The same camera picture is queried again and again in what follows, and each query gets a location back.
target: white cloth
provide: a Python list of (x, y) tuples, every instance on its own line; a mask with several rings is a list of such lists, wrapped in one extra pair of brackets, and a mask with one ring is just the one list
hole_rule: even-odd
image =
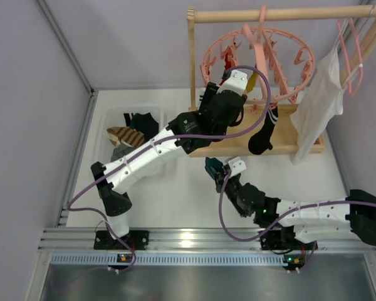
[(292, 158), (297, 165), (303, 161), (317, 138), (326, 129), (334, 115), (343, 113), (344, 90), (340, 84), (340, 66), (337, 49), (317, 64), (317, 73), (296, 112), (290, 118), (298, 132), (300, 147)]

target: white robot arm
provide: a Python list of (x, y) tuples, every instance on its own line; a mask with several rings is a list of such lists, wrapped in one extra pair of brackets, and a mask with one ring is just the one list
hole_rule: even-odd
[(205, 170), (215, 180), (216, 191), (226, 193), (242, 217), (254, 214), (254, 224), (262, 228), (275, 224), (262, 236), (264, 250), (300, 250), (302, 246), (309, 250), (317, 240), (354, 238), (376, 246), (375, 196), (356, 189), (337, 201), (299, 202), (270, 198), (250, 183), (241, 185), (239, 178), (245, 169), (245, 163), (239, 157), (227, 160), (226, 165), (216, 158), (206, 158)]
[(236, 125), (237, 118), (242, 113), (246, 101), (244, 92), (247, 83), (245, 73), (233, 70), (220, 87), (213, 83), (208, 84), (197, 111), (179, 114), (153, 139), (125, 157), (105, 165), (97, 162), (91, 166), (93, 176), (97, 180), (124, 165), (122, 169), (97, 184), (108, 222), (118, 237), (129, 232), (126, 212), (132, 204), (127, 195), (128, 189), (166, 162), (190, 154), (200, 147), (206, 147), (212, 141), (217, 141), (179, 139), (173, 136), (225, 135), (227, 127)]

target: gray wall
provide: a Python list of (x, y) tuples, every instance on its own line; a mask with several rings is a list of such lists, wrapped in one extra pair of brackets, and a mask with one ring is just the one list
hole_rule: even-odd
[(344, 99), (344, 114), (329, 123), (330, 137), (349, 188), (376, 195), (376, 49), (364, 64), (356, 96)]
[[(95, 87), (188, 87), (187, 7), (197, 10), (255, 9), (358, 4), (360, 0), (48, 0), (82, 68)], [(203, 85), (198, 66), (218, 38), (242, 23), (196, 26), (197, 85)], [(291, 31), (322, 58), (337, 36), (334, 20), (266, 22)], [(240, 48), (240, 62), (254, 64), (248, 44)], [(293, 68), (299, 47), (279, 40), (276, 49), (291, 84), (300, 80), (303, 66)], [(222, 75), (223, 62), (213, 68)]]
[(23, 298), (88, 95), (32, 0), (0, 0), (0, 300)]

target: clear plastic bin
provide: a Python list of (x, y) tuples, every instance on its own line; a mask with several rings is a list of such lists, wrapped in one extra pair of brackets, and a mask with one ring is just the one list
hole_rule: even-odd
[(99, 123), (99, 131), (96, 137), (96, 147), (93, 152), (92, 163), (99, 161), (102, 164), (109, 163), (114, 150), (114, 145), (107, 137), (106, 129), (109, 127), (124, 127), (124, 113), (150, 113), (159, 123), (159, 130), (164, 127), (164, 112), (160, 105), (154, 103), (141, 103), (137, 105), (118, 105), (108, 108), (102, 115)]

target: sock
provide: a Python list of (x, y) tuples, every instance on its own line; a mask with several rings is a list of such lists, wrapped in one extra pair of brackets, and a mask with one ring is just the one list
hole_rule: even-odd
[(271, 150), (273, 145), (270, 143), (271, 135), (273, 134), (274, 126), (278, 120), (278, 107), (268, 110), (266, 117), (264, 118), (264, 124), (262, 129), (254, 134), (249, 142), (248, 149), (254, 155), (262, 154), (266, 149)]
[(143, 133), (145, 141), (149, 141), (159, 133), (159, 124), (150, 113), (136, 113), (131, 120), (130, 128)]

